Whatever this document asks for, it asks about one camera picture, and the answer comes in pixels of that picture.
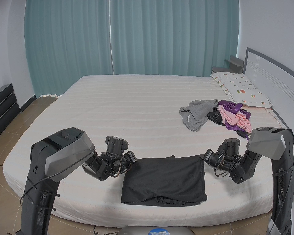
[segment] round sticker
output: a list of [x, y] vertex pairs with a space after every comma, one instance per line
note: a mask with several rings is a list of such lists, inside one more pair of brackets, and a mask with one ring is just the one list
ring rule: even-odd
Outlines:
[[165, 229], [153, 229], [148, 235], [170, 235], [169, 232]]

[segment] mattress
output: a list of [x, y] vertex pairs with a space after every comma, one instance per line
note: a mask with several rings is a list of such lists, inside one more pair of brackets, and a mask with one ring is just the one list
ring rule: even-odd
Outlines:
[[[213, 78], [166, 75], [85, 76], [52, 103], [21, 136], [3, 165], [10, 187], [23, 194], [35, 142], [68, 127], [84, 130], [98, 153], [106, 150], [108, 135], [124, 138], [138, 158], [192, 156], [216, 151], [226, 138], [240, 138], [240, 153], [247, 140], [208, 120], [190, 131], [179, 114], [196, 99], [228, 99]], [[253, 128], [281, 127], [270, 109], [246, 107]], [[60, 182], [55, 199], [61, 218], [100, 226], [208, 226], [266, 213], [271, 209], [271, 161], [262, 157], [254, 176], [235, 184], [217, 178], [205, 165], [206, 202], [190, 207], [152, 207], [122, 204], [124, 175], [99, 181], [79, 167]]]

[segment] robotic arm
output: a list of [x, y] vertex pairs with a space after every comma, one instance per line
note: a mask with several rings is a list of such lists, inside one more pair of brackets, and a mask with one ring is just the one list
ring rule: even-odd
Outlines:
[[124, 139], [108, 136], [106, 152], [99, 156], [87, 134], [77, 128], [61, 130], [35, 143], [24, 190], [21, 229], [16, 235], [47, 235], [59, 183], [82, 165], [89, 175], [106, 180], [127, 172], [137, 158]]
[[271, 158], [274, 194], [267, 235], [290, 235], [294, 192], [294, 182], [291, 180], [293, 144], [292, 130], [262, 127], [252, 131], [243, 156], [239, 155], [240, 140], [233, 138], [224, 140], [216, 153], [208, 149], [199, 156], [215, 170], [215, 174], [216, 170], [221, 170], [237, 184], [253, 176], [261, 156]]

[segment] white headboard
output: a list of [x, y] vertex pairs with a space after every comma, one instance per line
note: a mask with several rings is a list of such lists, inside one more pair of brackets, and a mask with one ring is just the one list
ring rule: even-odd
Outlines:
[[294, 72], [272, 58], [247, 48], [243, 73], [267, 95], [280, 120], [294, 130]]

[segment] fitted sheet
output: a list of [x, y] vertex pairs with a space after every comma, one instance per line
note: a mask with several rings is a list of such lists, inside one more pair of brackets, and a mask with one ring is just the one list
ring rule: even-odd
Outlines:
[[[235, 131], [208, 120], [190, 131], [179, 114], [196, 99], [228, 99], [213, 78], [167, 75], [85, 76], [52, 103], [21, 136], [3, 165], [10, 187], [23, 194], [35, 142], [68, 127], [84, 130], [98, 153], [106, 150], [108, 135], [124, 138], [137, 158], [192, 156], [216, 151], [226, 138], [240, 138]], [[251, 112], [252, 128], [282, 124], [270, 109], [244, 107]], [[241, 139], [240, 153], [247, 140]], [[271, 209], [271, 161], [262, 157], [254, 176], [235, 184], [217, 178], [205, 164], [206, 202], [190, 207], [152, 207], [122, 204], [124, 175], [99, 181], [80, 166], [60, 182], [55, 199], [61, 218], [100, 226], [208, 226], [240, 220]]]

